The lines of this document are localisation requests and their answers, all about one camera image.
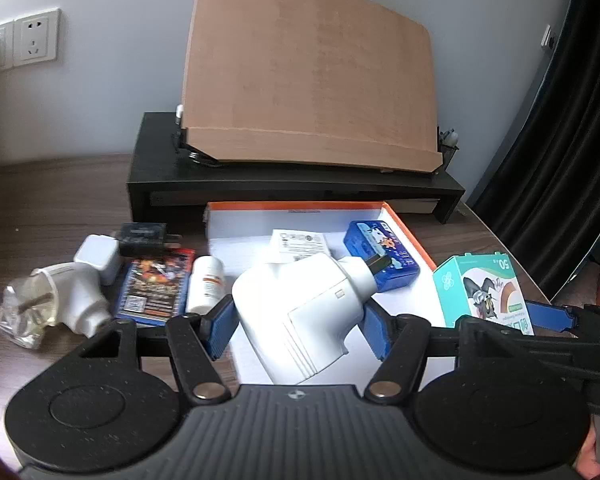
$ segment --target wooden desk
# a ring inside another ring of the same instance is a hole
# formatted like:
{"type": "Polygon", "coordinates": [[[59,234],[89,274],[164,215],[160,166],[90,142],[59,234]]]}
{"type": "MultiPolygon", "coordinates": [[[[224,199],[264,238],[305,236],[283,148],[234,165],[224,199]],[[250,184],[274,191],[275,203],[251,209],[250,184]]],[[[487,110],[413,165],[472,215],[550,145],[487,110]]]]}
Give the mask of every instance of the wooden desk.
{"type": "MultiPolygon", "coordinates": [[[[0,297],[4,285],[36,267],[71,261],[88,234],[108,234],[129,220],[126,175],[129,155],[34,162],[0,168],[0,297]]],[[[431,215],[401,215],[436,263],[464,252],[505,251],[475,214],[461,204],[446,225],[431,215]]],[[[202,215],[187,219],[186,246],[206,254],[202,215]]],[[[514,260],[525,298],[547,298],[514,260]]],[[[110,299],[115,286],[106,291],[110,299]]],[[[16,457],[4,434],[2,414],[9,398],[83,340],[64,326],[49,329],[42,346],[30,351],[0,336],[0,457],[13,468],[16,457]]],[[[173,384],[166,358],[143,361],[143,368],[173,384]]],[[[230,359],[218,362],[235,391],[230,359]]]]}

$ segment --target clear plastic bag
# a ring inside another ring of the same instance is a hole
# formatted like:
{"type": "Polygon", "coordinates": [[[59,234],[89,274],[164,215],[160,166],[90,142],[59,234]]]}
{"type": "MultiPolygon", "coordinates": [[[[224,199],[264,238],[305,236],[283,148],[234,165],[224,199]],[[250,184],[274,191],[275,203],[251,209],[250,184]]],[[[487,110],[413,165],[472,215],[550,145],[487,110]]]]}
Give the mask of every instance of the clear plastic bag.
{"type": "Polygon", "coordinates": [[[54,288],[42,272],[13,280],[2,293],[0,333],[24,348],[38,348],[45,326],[56,324],[57,304],[54,288]]]}

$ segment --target black monitor stand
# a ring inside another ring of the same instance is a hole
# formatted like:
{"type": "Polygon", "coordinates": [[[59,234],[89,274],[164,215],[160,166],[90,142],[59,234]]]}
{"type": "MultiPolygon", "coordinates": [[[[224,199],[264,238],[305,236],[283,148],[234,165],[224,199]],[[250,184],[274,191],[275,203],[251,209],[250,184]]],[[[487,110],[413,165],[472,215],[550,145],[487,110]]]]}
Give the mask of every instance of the black monitor stand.
{"type": "Polygon", "coordinates": [[[261,200],[391,200],[433,198],[433,214],[445,223],[464,189],[446,171],[431,174],[368,168],[232,162],[206,168],[176,151],[172,112],[142,118],[127,190],[135,222],[182,221],[191,206],[261,200]]]}

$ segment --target white cardboard box with orange edge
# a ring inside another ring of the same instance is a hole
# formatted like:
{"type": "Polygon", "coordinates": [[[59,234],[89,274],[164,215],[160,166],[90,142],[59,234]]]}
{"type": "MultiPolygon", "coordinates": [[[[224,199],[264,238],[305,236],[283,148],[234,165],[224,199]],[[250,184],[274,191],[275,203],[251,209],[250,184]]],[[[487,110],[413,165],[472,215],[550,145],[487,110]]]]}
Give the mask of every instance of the white cardboard box with orange edge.
{"type": "MultiPolygon", "coordinates": [[[[255,264],[269,262],[273,229],[320,232],[331,256],[349,256],[344,235],[356,220],[380,220],[405,246],[420,266],[411,285],[377,293],[373,298],[393,316],[414,314],[433,326],[445,326],[445,318],[433,281],[436,265],[385,202],[211,202],[206,211],[209,253],[224,263],[226,291],[235,279],[255,264]]],[[[362,333],[355,327],[345,339],[349,351],[325,370],[302,384],[355,384],[363,391],[380,365],[362,333]]],[[[241,326],[230,343],[238,380],[242,384],[271,384],[241,326]]],[[[430,358],[422,381],[453,369],[453,358],[430,358]]]]}

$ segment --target blue tin box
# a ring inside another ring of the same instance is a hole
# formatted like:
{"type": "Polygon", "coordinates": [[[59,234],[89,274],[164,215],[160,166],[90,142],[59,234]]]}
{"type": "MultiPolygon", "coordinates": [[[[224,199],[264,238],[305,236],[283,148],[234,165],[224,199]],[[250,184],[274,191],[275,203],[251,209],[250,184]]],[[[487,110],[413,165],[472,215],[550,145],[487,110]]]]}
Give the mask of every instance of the blue tin box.
{"type": "Polygon", "coordinates": [[[375,254],[391,256],[391,265],[375,275],[378,292],[409,285],[420,272],[418,264],[386,222],[351,222],[344,237],[344,245],[349,254],[365,260],[375,254]]]}

